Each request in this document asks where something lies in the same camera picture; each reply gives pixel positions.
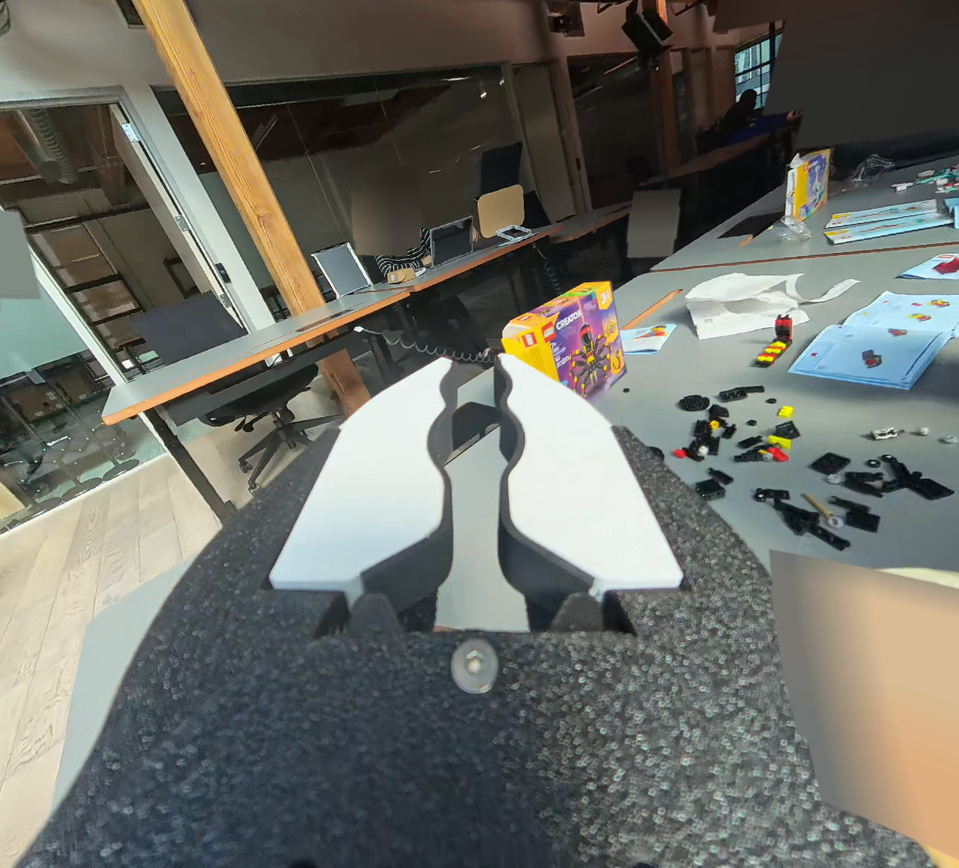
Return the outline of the white paper bag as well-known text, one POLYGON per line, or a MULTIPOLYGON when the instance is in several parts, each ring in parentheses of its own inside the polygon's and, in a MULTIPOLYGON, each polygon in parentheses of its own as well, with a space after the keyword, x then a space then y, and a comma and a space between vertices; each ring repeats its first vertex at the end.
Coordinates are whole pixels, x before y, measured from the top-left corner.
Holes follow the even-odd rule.
POLYGON ((805 307, 831 301, 857 285, 844 279, 817 298, 804 298, 798 290, 803 273, 795 275, 745 275, 713 277, 685 293, 693 329, 700 340, 772 331, 779 317, 793 325, 809 321, 805 307))

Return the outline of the pile of pastel toy bricks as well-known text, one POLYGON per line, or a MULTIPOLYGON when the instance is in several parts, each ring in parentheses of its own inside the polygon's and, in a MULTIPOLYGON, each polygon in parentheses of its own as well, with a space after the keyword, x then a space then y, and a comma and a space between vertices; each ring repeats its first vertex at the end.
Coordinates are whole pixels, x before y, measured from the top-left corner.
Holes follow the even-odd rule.
POLYGON ((929 169, 918 172, 913 179, 894 182, 895 192, 904 192, 920 186, 932 186, 937 194, 948 194, 958 191, 958 163, 939 169, 929 169))

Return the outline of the dark laptop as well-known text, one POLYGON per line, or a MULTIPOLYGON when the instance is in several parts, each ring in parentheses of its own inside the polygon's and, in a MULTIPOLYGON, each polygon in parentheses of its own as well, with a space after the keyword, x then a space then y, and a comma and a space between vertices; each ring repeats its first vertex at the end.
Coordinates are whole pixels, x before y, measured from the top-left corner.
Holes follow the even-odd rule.
POLYGON ((431 264, 439 268, 472 254, 474 219, 467 216, 429 230, 431 264))

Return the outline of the small light blue booklet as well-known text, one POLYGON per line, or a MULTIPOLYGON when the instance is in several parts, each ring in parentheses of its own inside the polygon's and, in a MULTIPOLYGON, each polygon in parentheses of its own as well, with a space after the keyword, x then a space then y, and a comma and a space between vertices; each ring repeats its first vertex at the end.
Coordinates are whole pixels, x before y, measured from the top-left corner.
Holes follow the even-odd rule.
POLYGON ((659 352, 676 325, 672 323, 633 327, 620 330, 620 342, 628 355, 652 355, 659 352))

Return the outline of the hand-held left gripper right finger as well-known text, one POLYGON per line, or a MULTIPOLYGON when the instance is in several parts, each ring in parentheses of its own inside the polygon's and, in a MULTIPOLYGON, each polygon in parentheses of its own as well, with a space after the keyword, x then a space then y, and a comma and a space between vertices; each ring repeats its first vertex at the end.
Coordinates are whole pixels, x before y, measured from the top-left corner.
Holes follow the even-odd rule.
POLYGON ((614 427, 588 401, 517 357, 494 367, 499 451, 497 560, 529 622, 585 598, 586 622, 614 622, 612 598, 674 592, 685 574, 614 427))

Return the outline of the yellow blue toy brick box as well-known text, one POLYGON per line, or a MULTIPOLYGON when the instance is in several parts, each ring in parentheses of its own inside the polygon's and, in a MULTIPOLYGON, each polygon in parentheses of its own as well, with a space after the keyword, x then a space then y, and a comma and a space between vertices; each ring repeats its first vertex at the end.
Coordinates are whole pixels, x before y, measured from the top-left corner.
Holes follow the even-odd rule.
POLYGON ((785 179, 785 217, 804 221, 825 203, 833 166, 833 147, 790 160, 785 179))

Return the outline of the scattered small toy bricks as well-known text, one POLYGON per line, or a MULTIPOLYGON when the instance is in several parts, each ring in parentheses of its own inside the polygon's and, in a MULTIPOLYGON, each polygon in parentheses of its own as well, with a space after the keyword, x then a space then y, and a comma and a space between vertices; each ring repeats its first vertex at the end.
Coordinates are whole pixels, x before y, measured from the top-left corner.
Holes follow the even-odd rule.
POLYGON ((763 561, 795 552, 872 569, 957 570, 957 439, 896 419, 832 415, 784 390, 642 404, 639 436, 763 561), (827 525, 802 495, 834 513, 827 525))

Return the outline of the slanted wooden post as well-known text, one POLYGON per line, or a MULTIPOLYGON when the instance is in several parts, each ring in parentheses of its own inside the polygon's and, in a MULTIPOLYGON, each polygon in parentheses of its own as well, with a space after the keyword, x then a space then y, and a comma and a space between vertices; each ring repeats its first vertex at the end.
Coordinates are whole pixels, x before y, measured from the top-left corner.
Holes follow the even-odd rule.
POLYGON ((294 316, 318 283, 184 0, 132 0, 273 282, 294 316))

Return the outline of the long wood-edged desk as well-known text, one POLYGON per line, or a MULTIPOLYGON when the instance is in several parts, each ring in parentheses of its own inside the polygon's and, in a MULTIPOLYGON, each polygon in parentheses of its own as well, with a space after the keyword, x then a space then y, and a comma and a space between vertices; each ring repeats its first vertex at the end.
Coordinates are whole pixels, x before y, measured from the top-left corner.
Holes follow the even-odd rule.
POLYGON ((102 411, 102 422, 116 425, 135 419, 229 378, 285 352, 309 347, 307 359, 323 359, 346 350, 361 333, 357 326, 371 316, 403 305, 413 296, 473 270, 485 268, 555 235, 560 224, 534 230, 513 243, 488 248, 427 270, 411 284, 379 286, 336 299, 299 316, 211 347, 185 360, 163 366, 131 382, 114 386, 102 411))

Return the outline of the black office chair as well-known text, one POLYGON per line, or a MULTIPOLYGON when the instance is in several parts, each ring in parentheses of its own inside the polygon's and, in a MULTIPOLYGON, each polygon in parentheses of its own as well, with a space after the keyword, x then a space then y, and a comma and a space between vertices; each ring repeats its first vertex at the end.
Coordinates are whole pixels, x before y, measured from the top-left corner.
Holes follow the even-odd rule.
MULTIPOLYGON (((164 366, 224 346, 246 334, 211 292, 138 315, 133 327, 164 366)), ((288 359, 269 366, 260 361, 203 388, 208 400, 199 404, 194 415, 203 424, 212 428, 233 425, 236 432, 249 433, 263 419, 273 423, 273 428, 237 460, 247 476, 250 492, 258 490, 258 478, 281 446, 291 450, 305 447, 312 441, 309 430, 342 421, 340 415, 296 419, 291 401, 305 394, 317 378, 315 363, 288 359)))

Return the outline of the purple toy brick box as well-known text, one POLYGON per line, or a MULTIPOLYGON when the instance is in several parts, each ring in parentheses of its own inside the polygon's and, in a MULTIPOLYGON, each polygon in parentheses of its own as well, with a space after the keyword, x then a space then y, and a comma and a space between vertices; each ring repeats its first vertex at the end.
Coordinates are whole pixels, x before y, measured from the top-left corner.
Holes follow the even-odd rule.
POLYGON ((625 373, 610 281, 585 283, 513 319, 503 351, 595 401, 625 373))

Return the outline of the silver laptop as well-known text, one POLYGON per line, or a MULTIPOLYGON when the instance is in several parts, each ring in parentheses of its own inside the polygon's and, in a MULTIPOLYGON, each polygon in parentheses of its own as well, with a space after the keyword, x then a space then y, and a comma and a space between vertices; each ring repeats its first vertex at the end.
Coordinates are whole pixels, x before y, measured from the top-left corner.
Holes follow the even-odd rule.
POLYGON ((350 242, 341 242, 311 254, 335 299, 368 290, 373 281, 350 242))

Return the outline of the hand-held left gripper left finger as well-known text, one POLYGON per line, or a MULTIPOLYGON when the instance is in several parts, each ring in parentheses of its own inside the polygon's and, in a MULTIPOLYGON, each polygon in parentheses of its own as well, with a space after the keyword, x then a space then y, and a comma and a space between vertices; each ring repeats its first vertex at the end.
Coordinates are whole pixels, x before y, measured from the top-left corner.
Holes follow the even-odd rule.
POLYGON ((453 563, 454 363, 439 358, 350 416, 270 571, 274 590, 385 597, 397 614, 431 597, 453 563))

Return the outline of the tan chair back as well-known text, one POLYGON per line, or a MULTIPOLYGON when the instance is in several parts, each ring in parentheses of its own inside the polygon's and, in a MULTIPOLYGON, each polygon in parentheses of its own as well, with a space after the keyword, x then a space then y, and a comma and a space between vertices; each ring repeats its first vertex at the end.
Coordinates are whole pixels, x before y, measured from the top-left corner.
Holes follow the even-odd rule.
POLYGON ((477 227, 479 236, 491 239, 509 227, 521 227, 524 222, 524 192, 515 183, 477 199, 477 227))

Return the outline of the upright wooden post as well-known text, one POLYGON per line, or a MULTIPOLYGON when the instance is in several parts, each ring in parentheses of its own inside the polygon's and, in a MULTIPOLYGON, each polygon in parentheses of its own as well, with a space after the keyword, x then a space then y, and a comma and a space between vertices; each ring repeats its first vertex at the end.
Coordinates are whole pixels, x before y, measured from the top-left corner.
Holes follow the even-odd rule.
MULTIPOLYGON (((653 11, 662 23, 667 23, 665 0, 641 0, 641 8, 642 10, 653 11)), ((661 170, 663 173, 668 173, 677 168, 681 161, 672 62, 668 48, 665 48, 663 53, 656 58, 653 78, 660 108, 661 170)))

